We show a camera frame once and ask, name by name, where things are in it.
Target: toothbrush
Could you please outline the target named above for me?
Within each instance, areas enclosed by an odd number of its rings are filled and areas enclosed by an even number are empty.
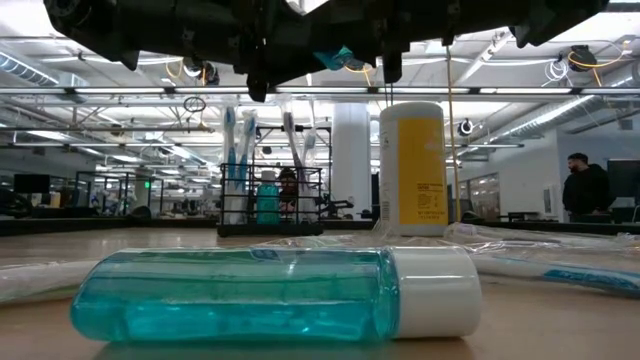
[[[253,142],[253,140],[255,139],[255,135],[256,135],[256,118],[255,115],[250,114],[247,117],[247,120],[245,120],[244,122],[244,128],[243,128],[243,132],[242,132],[244,138],[242,139],[243,141],[241,141],[241,143],[243,144],[242,149],[240,149],[240,166],[238,166],[237,168],[237,178],[238,179],[242,179],[243,181],[238,181],[238,183],[236,184],[236,189],[238,188],[238,186],[240,184],[242,184],[244,186],[244,179],[246,179],[247,177],[247,161],[248,161],[248,154],[249,154],[249,146],[251,145],[251,143]]]
[[[224,112],[224,140],[225,140],[225,157],[227,161],[227,179],[234,179],[236,174],[236,146],[235,146],[235,127],[236,127],[236,112],[231,106],[227,106]],[[224,184],[227,189],[227,194],[235,194],[235,181],[227,180]],[[224,202],[224,210],[233,209],[233,198],[230,201]],[[229,213],[224,215],[223,222],[231,223],[232,216]]]
[[[488,255],[471,255],[471,259],[481,274],[580,285],[640,298],[640,273]]]
[[[247,161],[249,154],[249,147],[255,141],[256,137],[256,119],[253,114],[249,115],[244,122],[242,139],[240,144],[242,144],[240,150],[240,163],[236,167],[235,180],[233,182],[233,194],[245,194],[245,180],[247,178]],[[231,210],[234,211],[231,214],[231,223],[239,224],[241,223],[241,219],[243,218],[242,213],[235,212],[241,211],[243,209],[243,205],[246,204],[246,198],[244,197],[234,197],[231,199]]]
[[[293,115],[290,112],[285,112],[283,117],[283,122],[284,122],[284,131],[287,133],[287,137],[289,138],[289,145],[291,146],[293,163],[295,164],[296,168],[298,169],[303,168],[304,163],[300,160],[300,156],[298,155],[298,149],[296,148],[296,143],[294,140],[295,128],[293,123]],[[313,136],[313,138],[307,137],[305,139],[305,150],[304,150],[305,154],[306,154],[306,151],[308,150],[307,145],[309,145],[309,148],[315,147],[315,140],[316,140],[315,136]],[[298,181],[301,182],[300,184],[300,188],[302,189],[301,196],[309,196],[308,194],[310,194],[310,191],[309,191],[308,184],[306,184],[307,177],[304,171],[300,171],[300,179]],[[300,206],[302,211],[305,212],[303,214],[303,217],[307,218],[307,220],[309,220],[310,222],[314,222],[316,220],[316,216],[314,214],[306,213],[307,211],[312,211],[311,209],[313,208],[313,199],[307,199],[307,198],[300,199],[298,206]]]
[[[236,173],[236,147],[234,131],[236,127],[236,112],[231,106],[225,109],[224,113],[224,135],[225,135],[225,147],[227,150],[227,178],[234,179]]]
[[[307,136],[304,138],[304,150],[302,151],[302,162],[303,162],[302,164],[304,166],[312,165],[314,160],[312,158],[312,155],[313,155],[312,152],[313,150],[315,150],[315,148],[316,148],[316,129],[312,128],[311,131],[309,131]]]

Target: plastic wrap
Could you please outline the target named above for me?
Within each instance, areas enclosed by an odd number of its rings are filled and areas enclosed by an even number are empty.
[[[517,231],[453,224],[443,238],[401,237],[378,224],[371,232],[283,238],[260,246],[378,247],[461,245],[483,281],[541,280],[640,298],[640,237]],[[70,297],[97,261],[0,267],[0,304]]]
[[[0,268],[0,304],[73,296],[97,261],[28,264]]]
[[[444,238],[401,237],[378,224],[358,235],[273,241],[277,246],[377,247],[462,245],[481,278],[495,277],[578,285],[640,298],[640,238],[557,234],[452,224]]]

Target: wooden table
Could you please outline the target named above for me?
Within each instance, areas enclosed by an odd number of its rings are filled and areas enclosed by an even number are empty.
[[[82,249],[85,251],[84,256],[90,257],[101,254],[105,247],[112,251],[115,247],[132,245],[175,246],[178,244],[178,238],[182,246],[214,246],[217,241],[209,230],[183,229],[101,231],[55,234],[44,238],[15,237],[9,238],[8,242],[0,241],[0,256],[4,259],[0,260],[0,263],[15,263],[17,259],[24,259],[28,254],[45,259],[58,256],[79,258]],[[256,239],[231,241],[243,244],[256,242]],[[75,256],[71,256],[74,245],[78,248],[75,249]],[[505,284],[502,281],[483,281],[483,294],[481,325],[472,336],[464,339],[397,341],[379,346],[108,345],[86,340],[75,332],[68,319],[68,300],[12,305],[0,307],[0,354],[1,359],[7,360],[638,358],[638,301],[561,285],[520,282]]]

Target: small teal bottle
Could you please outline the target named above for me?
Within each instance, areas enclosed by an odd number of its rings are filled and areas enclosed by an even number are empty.
[[[360,342],[472,332],[481,301],[469,257],[416,249],[123,250],[88,275],[71,320],[87,338],[112,342]]]
[[[263,182],[258,186],[256,206],[258,224],[277,225],[280,223],[280,192],[275,184],[276,173],[263,171]]]

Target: white bottle cap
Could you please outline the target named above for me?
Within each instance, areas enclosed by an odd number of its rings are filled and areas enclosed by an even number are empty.
[[[262,180],[276,181],[276,172],[271,170],[262,170]]]
[[[471,335],[480,323],[482,292],[461,247],[392,247],[399,280],[396,338]]]

